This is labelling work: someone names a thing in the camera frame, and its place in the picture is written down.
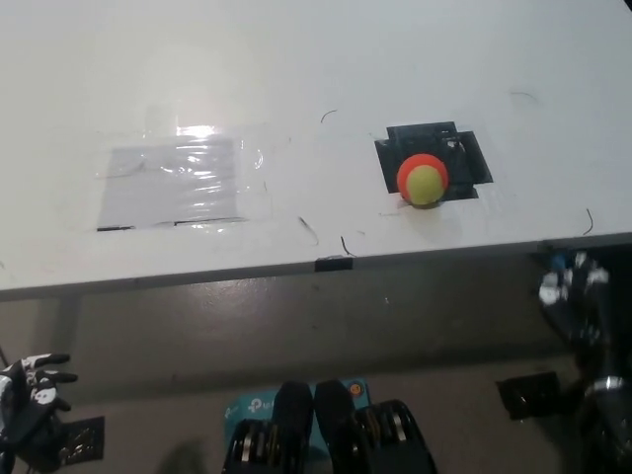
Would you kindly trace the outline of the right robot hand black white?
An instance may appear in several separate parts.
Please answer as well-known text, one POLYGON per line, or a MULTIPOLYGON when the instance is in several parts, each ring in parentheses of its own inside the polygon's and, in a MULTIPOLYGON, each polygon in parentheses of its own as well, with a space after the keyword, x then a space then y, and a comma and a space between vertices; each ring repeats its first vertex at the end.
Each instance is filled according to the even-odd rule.
POLYGON ((554 252, 537 288, 545 321, 573 353, 589 392, 631 385, 631 324, 612 273, 585 251, 554 252))

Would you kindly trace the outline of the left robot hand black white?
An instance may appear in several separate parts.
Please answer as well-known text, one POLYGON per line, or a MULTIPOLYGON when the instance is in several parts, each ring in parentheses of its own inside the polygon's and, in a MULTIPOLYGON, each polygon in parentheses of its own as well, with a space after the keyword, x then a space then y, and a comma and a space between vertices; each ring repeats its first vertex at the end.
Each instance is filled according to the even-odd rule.
POLYGON ((68 354, 29 355, 1 370, 1 471, 11 473, 17 459, 41 473, 61 466, 64 428, 59 411, 70 405, 58 386, 78 379, 50 368, 70 361, 68 354))

